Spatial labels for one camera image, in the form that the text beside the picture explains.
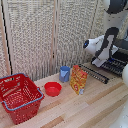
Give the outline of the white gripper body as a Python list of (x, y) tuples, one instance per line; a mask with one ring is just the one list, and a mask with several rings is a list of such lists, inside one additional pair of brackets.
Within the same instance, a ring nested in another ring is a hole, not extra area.
[(97, 51), (95, 57), (92, 59), (92, 64), (100, 67), (104, 62), (106, 62), (113, 54), (115, 50), (103, 50)]

